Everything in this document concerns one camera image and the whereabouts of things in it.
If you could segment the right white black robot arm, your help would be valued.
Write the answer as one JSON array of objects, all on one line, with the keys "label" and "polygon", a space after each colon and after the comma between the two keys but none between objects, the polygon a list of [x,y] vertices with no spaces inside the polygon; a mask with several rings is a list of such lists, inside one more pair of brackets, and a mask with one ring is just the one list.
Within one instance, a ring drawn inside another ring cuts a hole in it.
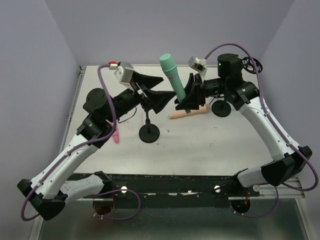
[{"label": "right white black robot arm", "polygon": [[217,78],[205,80],[207,73],[205,58],[191,57],[189,66],[197,71],[191,74],[184,88],[185,96],[175,100],[176,110],[197,110],[206,98],[219,97],[211,105],[218,117],[227,117],[231,109],[242,114],[253,126],[266,145],[272,161],[265,165],[247,168],[236,173],[243,187],[270,184],[277,187],[297,175],[312,156],[308,146],[300,146],[275,119],[258,87],[245,81],[242,71],[260,73],[262,65],[258,60],[239,58],[232,53],[217,57]]}]

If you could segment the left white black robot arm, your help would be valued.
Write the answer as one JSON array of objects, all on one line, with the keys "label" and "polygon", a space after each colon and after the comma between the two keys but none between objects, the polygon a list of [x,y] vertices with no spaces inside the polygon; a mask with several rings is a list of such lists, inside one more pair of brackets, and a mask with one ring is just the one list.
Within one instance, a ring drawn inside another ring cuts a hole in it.
[{"label": "left white black robot arm", "polygon": [[32,179],[22,179],[17,184],[17,188],[25,196],[20,213],[23,221],[32,220],[25,216],[27,203],[36,210],[36,217],[48,221],[56,217],[67,203],[100,195],[109,182],[102,171],[82,180],[69,181],[68,178],[112,137],[122,116],[138,105],[147,111],[159,113],[176,95],[174,91],[153,90],[153,87],[163,82],[162,77],[130,70],[129,86],[112,97],[102,77],[103,68],[108,68],[108,65],[97,68],[101,87],[94,88],[87,94],[83,109],[88,115],[66,148],[38,175]]}]

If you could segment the black round-base mic stand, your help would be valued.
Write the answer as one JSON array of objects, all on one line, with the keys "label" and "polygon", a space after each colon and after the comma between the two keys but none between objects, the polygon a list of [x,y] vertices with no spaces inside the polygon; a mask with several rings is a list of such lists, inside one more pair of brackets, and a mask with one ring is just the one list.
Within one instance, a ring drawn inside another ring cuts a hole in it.
[{"label": "black round-base mic stand", "polygon": [[151,123],[149,110],[146,107],[142,108],[145,112],[145,124],[139,129],[139,138],[142,142],[151,144],[156,142],[160,137],[159,128]]},{"label": "black round-base mic stand", "polygon": [[211,104],[211,111],[220,118],[225,118],[231,113],[231,106],[226,100],[217,100]]}]

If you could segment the green toy microphone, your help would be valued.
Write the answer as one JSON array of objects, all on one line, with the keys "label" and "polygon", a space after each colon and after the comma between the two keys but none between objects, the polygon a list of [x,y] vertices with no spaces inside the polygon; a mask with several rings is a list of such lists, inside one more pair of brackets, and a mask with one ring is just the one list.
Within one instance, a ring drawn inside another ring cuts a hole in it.
[{"label": "green toy microphone", "polygon": [[168,78],[177,99],[181,102],[186,97],[185,89],[182,85],[175,59],[170,53],[165,53],[159,58],[163,73]]}]

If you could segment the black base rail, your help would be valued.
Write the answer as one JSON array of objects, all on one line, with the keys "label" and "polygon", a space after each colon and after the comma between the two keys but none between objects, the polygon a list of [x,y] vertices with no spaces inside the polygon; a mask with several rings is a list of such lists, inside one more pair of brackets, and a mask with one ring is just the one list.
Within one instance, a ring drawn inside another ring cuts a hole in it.
[{"label": "black base rail", "polygon": [[102,181],[99,196],[87,198],[119,209],[141,208],[225,208],[228,198],[259,196],[250,187],[243,187],[235,176],[105,174],[95,172]]}]

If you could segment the beige toy microphone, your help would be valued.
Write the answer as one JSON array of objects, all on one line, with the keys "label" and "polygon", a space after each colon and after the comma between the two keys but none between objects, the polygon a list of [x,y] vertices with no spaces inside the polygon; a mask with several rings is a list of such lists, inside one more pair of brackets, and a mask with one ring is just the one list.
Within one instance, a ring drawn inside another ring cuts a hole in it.
[{"label": "beige toy microphone", "polygon": [[175,112],[169,114],[168,117],[170,120],[174,120],[174,119],[179,119],[179,118],[184,118],[184,117],[206,114],[209,110],[210,110],[210,105],[205,104],[204,106],[201,106],[197,110],[191,110],[190,113],[186,113],[184,110],[178,110],[178,111],[175,111]]}]

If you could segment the pink toy microphone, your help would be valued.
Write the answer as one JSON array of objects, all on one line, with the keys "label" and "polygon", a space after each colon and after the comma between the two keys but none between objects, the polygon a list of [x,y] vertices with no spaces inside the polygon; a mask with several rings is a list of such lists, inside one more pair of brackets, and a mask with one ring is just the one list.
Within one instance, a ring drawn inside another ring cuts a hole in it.
[{"label": "pink toy microphone", "polygon": [[[106,120],[111,126],[114,125],[113,122],[109,121],[109,120]],[[116,143],[116,144],[119,144],[120,143],[120,137],[119,137],[119,129],[118,129],[118,125],[116,124],[115,125],[115,131],[113,132],[112,134],[112,138],[113,138],[113,141]]]}]

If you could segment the aluminium frame extrusion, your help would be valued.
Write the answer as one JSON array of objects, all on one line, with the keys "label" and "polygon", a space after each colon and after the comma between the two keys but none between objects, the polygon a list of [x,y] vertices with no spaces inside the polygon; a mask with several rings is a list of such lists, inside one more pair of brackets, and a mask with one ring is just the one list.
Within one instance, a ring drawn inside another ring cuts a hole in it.
[{"label": "aluminium frame extrusion", "polygon": [[[84,75],[86,72],[86,68],[87,68],[87,66],[85,66],[85,65],[80,65],[78,67],[78,71],[77,71],[76,79],[75,79],[75,85],[74,85],[74,88],[72,89],[71,95],[68,98],[68,102],[67,102],[67,113],[65,115],[65,119],[62,122],[63,123],[62,135],[61,135],[60,141],[58,142],[58,145],[56,147],[54,157],[56,157],[62,151],[62,149],[64,148],[64,145],[66,143],[67,135],[68,135],[68,132],[70,129],[71,120],[74,115],[75,106],[76,106],[76,103],[78,100],[78,96],[79,96],[80,88],[81,88],[83,78],[84,78]],[[41,235],[41,228],[42,228],[43,221],[44,220],[42,218],[35,218],[32,221],[28,240],[38,240],[39,239],[39,237]]]}]

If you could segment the black tripod shock-mount stand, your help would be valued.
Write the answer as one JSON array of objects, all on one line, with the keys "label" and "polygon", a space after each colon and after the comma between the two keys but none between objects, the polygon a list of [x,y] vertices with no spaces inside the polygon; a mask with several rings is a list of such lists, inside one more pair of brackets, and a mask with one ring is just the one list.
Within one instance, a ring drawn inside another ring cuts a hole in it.
[{"label": "black tripod shock-mount stand", "polygon": [[[255,65],[256,65],[256,68],[258,70],[258,73],[260,74],[263,71],[263,65],[256,58],[253,58],[253,60],[255,62]],[[247,71],[248,73],[253,74],[253,75],[256,74],[256,70],[254,68],[254,64],[250,60],[250,58],[248,56],[244,57],[241,61],[242,61],[242,67],[243,67],[243,69],[245,71]]]}]

